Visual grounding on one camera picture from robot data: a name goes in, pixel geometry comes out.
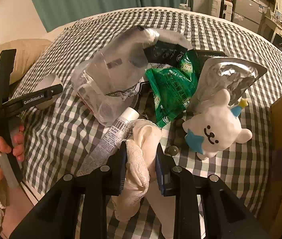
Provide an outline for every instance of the green snack bag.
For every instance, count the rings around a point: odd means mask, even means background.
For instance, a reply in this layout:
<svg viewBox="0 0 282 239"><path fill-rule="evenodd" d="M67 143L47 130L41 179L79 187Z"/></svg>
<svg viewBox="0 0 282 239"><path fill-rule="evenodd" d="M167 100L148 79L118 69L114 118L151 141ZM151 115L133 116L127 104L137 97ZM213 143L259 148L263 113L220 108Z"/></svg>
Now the green snack bag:
<svg viewBox="0 0 282 239"><path fill-rule="evenodd" d="M188 107L198 83L195 71L186 53L177 68L151 68L145 74L153 90L156 124L164 127Z"/></svg>

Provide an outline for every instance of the checkered bedspread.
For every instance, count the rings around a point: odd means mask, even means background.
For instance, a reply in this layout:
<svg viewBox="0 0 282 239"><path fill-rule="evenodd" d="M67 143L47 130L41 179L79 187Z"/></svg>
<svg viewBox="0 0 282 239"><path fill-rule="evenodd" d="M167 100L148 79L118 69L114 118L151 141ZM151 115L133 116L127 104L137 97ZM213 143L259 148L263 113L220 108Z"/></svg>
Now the checkered bedspread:
<svg viewBox="0 0 282 239"><path fill-rule="evenodd" d="M64 84L57 102L39 111L22 114L25 122L26 179L39 193L45 193L65 172L76 173L84 159L98 144L104 129L76 96L71 87L75 66L91 58L111 39L134 25L166 28L182 33L194 49L228 50L234 57L259 63L268 72L243 95L249 106L240 116L242 127L253 133L246 144L233 144L207 162L182 149L176 163L195 175L217 174L257 214L268 176L271 155L270 105L282 95L282 52L257 35L252 35L215 18L170 11L138 8L107 13L91 20L79 20L66 28L24 76L14 97L31 92L46 75L56 73ZM142 113L147 98L140 98ZM174 140L175 123L164 128L161 144ZM107 208L109 238L158 238L159 221L144 200L140 211L128 223L115 219L113 206Z"/></svg>

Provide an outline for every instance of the beige cushion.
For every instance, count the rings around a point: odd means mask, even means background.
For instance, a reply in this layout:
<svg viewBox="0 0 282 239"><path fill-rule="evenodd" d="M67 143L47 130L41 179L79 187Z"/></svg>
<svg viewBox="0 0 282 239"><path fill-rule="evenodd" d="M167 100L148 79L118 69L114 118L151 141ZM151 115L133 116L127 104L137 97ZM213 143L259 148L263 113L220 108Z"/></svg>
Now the beige cushion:
<svg viewBox="0 0 282 239"><path fill-rule="evenodd" d="M0 53L6 49L17 49L10 84L20 80L40 55L51 44L47 39L18 39L0 45Z"/></svg>

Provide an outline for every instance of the white bear toy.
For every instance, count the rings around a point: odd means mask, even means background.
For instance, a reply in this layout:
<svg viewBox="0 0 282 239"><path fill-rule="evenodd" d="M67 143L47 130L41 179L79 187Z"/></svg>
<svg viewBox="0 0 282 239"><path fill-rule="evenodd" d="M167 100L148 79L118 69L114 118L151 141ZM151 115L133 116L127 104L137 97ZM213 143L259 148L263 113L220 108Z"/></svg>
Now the white bear toy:
<svg viewBox="0 0 282 239"><path fill-rule="evenodd" d="M242 128L238 119L241 110L248 105L246 99L230 108L230 94L222 89L212 100L213 106L183 123L188 133L185 140L201 160L214 157L234 142L243 144L252 138L252 132Z"/></svg>

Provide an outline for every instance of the metal screw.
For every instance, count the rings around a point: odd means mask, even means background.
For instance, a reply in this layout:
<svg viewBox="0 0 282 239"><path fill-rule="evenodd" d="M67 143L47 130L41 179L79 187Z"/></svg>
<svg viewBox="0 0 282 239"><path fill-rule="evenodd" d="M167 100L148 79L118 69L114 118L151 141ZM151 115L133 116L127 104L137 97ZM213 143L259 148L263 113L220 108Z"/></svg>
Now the metal screw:
<svg viewBox="0 0 282 239"><path fill-rule="evenodd" d="M181 167L181 166L174 166L173 168L172 168L172 170L174 171L174 172L181 172L182 170L183 170L183 168Z"/></svg>
<svg viewBox="0 0 282 239"><path fill-rule="evenodd" d="M66 174L65 176L63 176L63 179L68 182L68 181L71 181L73 178L73 175L72 174Z"/></svg>
<svg viewBox="0 0 282 239"><path fill-rule="evenodd" d="M212 182L217 182L218 180L219 180L219 177L217 176L217 175L211 175L210 176L210 180L212 181Z"/></svg>
<svg viewBox="0 0 282 239"><path fill-rule="evenodd" d="M101 172L107 172L108 170L110 170L110 167L107 166L107 165L102 165L102 166L100 167L100 170L101 170Z"/></svg>

